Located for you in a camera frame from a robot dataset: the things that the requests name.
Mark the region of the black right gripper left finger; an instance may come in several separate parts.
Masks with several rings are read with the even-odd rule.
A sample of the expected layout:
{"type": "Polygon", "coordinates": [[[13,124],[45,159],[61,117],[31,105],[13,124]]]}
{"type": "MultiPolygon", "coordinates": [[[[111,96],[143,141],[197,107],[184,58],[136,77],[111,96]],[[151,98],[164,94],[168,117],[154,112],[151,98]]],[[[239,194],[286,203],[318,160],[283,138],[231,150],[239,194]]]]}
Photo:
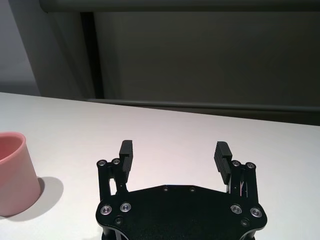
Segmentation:
{"type": "Polygon", "coordinates": [[[133,156],[133,141],[123,140],[118,158],[114,158],[111,162],[102,159],[96,163],[100,201],[107,200],[111,196],[110,179],[115,181],[117,195],[124,195],[128,192],[126,184],[131,171],[133,156]]]}

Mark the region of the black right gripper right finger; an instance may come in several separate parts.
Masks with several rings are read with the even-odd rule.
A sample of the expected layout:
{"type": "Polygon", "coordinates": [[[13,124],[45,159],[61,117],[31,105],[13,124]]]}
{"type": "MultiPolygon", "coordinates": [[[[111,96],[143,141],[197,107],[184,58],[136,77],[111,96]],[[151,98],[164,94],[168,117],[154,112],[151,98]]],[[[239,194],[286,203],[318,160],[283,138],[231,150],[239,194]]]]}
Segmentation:
{"type": "Polygon", "coordinates": [[[225,141],[216,143],[214,161],[221,174],[226,192],[252,201],[257,199],[256,165],[252,162],[241,164],[233,159],[225,141]]]}

